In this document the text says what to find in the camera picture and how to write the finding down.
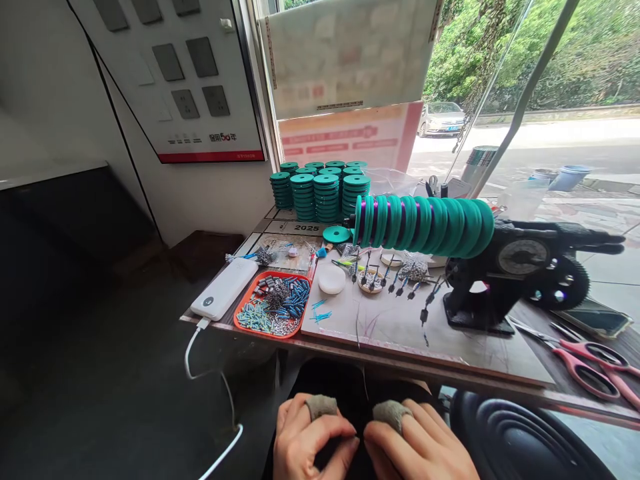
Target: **red scissors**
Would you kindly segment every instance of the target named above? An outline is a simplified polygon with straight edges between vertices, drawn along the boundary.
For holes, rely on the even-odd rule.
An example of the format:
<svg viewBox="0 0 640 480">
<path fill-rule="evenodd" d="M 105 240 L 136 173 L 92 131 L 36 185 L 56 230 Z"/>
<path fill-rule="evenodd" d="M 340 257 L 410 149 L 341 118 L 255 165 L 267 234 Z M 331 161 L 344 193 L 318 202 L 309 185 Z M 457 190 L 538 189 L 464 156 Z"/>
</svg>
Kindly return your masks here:
<svg viewBox="0 0 640 480">
<path fill-rule="evenodd" d="M 630 366 L 626 358 L 618 352 L 600 343 L 588 341 L 572 343 L 556 339 L 530 328 L 511 316 L 509 316 L 509 319 L 516 328 L 544 342 L 546 346 L 551 348 L 552 352 L 562 358 L 569 374 L 582 388 L 604 400 L 616 400 L 622 394 L 640 411 L 640 398 L 617 374 L 618 371 L 626 371 L 640 378 L 640 369 Z M 606 376 L 569 352 L 598 363 L 604 369 Z"/>
<path fill-rule="evenodd" d="M 599 343 L 588 342 L 582 335 L 576 333 L 574 330 L 568 327 L 565 327 L 564 325 L 552 322 L 551 326 L 576 343 L 580 343 L 582 345 L 594 345 L 596 350 L 591 352 L 597 357 L 596 359 L 594 359 L 594 361 L 596 361 L 603 368 L 603 370 L 609 377 L 609 380 L 611 380 L 616 388 L 618 388 L 622 396 L 626 398 L 628 402 L 636 408 L 636 410 L 640 411 L 640 399 L 629 388 L 624 380 L 622 380 L 620 375 L 617 374 L 618 371 L 626 371 L 640 378 L 640 369 L 632 367 L 626 360 L 626 358 L 624 358 L 615 350 L 605 347 L 604 345 L 600 345 Z"/>
</svg>

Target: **smartphone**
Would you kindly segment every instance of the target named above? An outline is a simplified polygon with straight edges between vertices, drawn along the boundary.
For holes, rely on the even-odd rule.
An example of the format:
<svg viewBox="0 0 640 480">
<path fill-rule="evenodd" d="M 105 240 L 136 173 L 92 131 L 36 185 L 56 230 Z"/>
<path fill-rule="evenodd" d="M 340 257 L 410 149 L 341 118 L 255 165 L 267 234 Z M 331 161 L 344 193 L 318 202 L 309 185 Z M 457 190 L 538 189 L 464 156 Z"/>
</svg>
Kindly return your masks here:
<svg viewBox="0 0 640 480">
<path fill-rule="evenodd" d="M 554 311 L 558 317 L 602 339 L 614 339 L 633 320 L 626 313 L 618 312 L 587 297 L 571 310 Z"/>
</svg>

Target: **black gear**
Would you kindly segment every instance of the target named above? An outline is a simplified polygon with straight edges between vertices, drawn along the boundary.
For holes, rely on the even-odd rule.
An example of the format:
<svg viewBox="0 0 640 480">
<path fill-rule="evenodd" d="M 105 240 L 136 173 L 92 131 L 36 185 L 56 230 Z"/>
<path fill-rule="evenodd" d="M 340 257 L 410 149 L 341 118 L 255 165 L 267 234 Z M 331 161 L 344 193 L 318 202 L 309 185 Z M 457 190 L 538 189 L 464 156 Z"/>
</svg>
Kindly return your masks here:
<svg viewBox="0 0 640 480">
<path fill-rule="evenodd" d="M 576 308 L 589 293 L 589 275 L 578 260 L 560 256 L 556 261 L 554 269 L 546 268 L 525 280 L 523 296 L 544 310 Z"/>
</svg>

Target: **cutting mat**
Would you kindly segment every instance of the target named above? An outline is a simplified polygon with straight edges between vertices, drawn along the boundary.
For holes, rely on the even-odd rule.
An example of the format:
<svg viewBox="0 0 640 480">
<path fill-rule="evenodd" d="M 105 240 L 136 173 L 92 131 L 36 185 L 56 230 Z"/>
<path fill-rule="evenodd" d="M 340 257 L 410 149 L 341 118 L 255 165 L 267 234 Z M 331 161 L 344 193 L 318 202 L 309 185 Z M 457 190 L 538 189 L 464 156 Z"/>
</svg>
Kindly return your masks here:
<svg viewBox="0 0 640 480">
<path fill-rule="evenodd" d="M 379 262 L 380 252 L 371 255 L 371 264 L 380 264 L 384 273 L 385 268 Z M 328 257 L 321 259 L 315 279 L 321 274 L 322 268 L 332 266 L 331 259 L 338 259 L 339 256 L 338 252 L 332 251 Z M 438 276 L 442 270 L 434 270 L 431 274 Z M 512 337 L 502 337 L 468 329 L 452 329 L 447 324 L 442 304 L 442 296 L 449 291 L 446 285 L 429 306 L 429 319 L 423 327 L 420 310 L 424 308 L 432 285 L 423 285 L 417 290 L 415 298 L 408 300 L 408 287 L 413 286 L 410 282 L 404 294 L 396 297 L 395 292 L 387 292 L 395 272 L 394 269 L 390 270 L 386 288 L 373 295 L 364 293 L 351 279 L 347 279 L 346 288 L 338 295 L 322 292 L 318 282 L 314 281 L 309 304 L 324 299 L 326 302 L 318 307 L 318 313 L 332 313 L 329 318 L 316 322 L 313 310 L 307 309 L 301 332 L 359 344 L 362 349 L 391 351 L 524 383 L 554 384 L 520 332 Z"/>
</svg>

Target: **blue bucket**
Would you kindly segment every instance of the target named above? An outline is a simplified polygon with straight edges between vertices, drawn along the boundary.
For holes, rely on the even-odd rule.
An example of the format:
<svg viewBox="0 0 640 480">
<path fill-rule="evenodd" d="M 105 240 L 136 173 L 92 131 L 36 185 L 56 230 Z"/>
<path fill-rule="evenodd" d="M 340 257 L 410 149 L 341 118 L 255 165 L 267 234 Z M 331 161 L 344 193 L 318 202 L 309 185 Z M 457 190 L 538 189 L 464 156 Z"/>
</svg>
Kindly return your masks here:
<svg viewBox="0 0 640 480">
<path fill-rule="evenodd" d="M 560 169 L 560 175 L 549 186 L 549 190 L 572 191 L 591 172 L 590 168 L 582 165 L 565 165 Z"/>
</svg>

